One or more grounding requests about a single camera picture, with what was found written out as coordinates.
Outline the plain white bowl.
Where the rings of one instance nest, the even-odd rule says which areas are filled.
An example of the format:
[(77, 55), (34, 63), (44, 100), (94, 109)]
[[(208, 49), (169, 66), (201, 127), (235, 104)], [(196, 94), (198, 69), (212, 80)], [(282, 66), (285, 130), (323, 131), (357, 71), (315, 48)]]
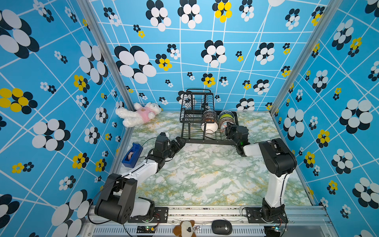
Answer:
[(218, 130), (218, 124), (216, 122), (203, 122), (201, 124), (201, 130), (206, 134), (215, 133)]

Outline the brown white patterned bowl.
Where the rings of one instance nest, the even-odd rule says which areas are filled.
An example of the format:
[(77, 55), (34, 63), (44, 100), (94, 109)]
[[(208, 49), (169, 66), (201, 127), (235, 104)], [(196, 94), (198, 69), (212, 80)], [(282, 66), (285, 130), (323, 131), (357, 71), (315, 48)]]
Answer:
[(215, 111), (205, 111), (202, 114), (202, 121), (203, 122), (217, 122), (218, 121), (218, 115)]

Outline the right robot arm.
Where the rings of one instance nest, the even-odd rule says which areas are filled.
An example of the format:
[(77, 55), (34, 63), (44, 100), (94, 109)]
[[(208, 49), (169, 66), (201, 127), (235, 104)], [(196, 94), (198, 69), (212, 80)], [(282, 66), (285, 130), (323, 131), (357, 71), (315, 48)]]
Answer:
[(269, 171), (267, 193), (263, 198), (261, 218), (267, 223), (276, 219), (287, 223), (284, 193), (291, 173), (297, 167), (297, 160), (281, 138), (251, 144), (248, 142), (249, 130), (245, 126), (227, 123), (227, 139), (235, 144), (242, 157), (262, 156)]

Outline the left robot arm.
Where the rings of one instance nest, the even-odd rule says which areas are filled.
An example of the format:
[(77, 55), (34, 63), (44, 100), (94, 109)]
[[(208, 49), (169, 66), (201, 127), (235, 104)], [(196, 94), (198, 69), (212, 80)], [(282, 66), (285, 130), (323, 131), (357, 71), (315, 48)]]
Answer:
[(94, 213), (108, 221), (125, 224), (130, 218), (150, 221), (154, 219), (155, 202), (148, 198), (136, 196), (136, 191), (147, 178), (158, 173), (166, 159), (174, 156), (185, 146), (186, 140), (176, 137), (169, 140), (162, 132), (155, 141), (145, 160), (132, 170), (123, 173), (112, 173), (105, 186), (99, 192)]

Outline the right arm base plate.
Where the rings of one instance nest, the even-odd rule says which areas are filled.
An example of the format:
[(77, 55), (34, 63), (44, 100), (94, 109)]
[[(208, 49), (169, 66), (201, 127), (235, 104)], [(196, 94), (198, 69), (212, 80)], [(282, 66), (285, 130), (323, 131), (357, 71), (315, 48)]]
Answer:
[(244, 215), (250, 224), (287, 224), (288, 218), (283, 207), (270, 208), (263, 207), (246, 207), (243, 210)]

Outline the red blue patterned bowl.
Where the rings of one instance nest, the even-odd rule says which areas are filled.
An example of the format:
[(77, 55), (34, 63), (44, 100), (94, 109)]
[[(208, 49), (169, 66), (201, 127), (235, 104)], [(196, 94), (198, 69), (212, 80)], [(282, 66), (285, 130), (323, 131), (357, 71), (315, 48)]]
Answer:
[(220, 132), (221, 132), (221, 133), (225, 133), (227, 126), (228, 126), (228, 121), (227, 121), (227, 120), (221, 122), (221, 123), (219, 124)]

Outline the lime green bowl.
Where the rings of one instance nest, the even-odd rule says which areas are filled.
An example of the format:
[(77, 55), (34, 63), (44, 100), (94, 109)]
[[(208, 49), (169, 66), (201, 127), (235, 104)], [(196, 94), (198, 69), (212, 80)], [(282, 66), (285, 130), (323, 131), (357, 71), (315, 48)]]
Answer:
[(219, 119), (222, 119), (224, 117), (235, 118), (233, 112), (229, 110), (223, 110), (220, 112)]

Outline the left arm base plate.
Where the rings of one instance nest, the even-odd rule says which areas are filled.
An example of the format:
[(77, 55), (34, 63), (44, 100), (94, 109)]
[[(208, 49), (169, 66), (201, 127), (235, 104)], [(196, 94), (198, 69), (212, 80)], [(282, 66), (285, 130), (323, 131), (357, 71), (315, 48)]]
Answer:
[(151, 218), (149, 216), (134, 216), (130, 217), (128, 223), (167, 223), (168, 211), (169, 208), (167, 207), (155, 207)]

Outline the pink striped bowl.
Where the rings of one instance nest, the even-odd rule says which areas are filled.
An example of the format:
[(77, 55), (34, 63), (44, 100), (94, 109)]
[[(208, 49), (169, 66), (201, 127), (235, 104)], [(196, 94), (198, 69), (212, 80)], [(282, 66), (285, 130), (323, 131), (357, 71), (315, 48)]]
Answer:
[(229, 114), (222, 115), (219, 119), (219, 124), (223, 124), (225, 122), (230, 122), (232, 124), (235, 124), (235, 118)]

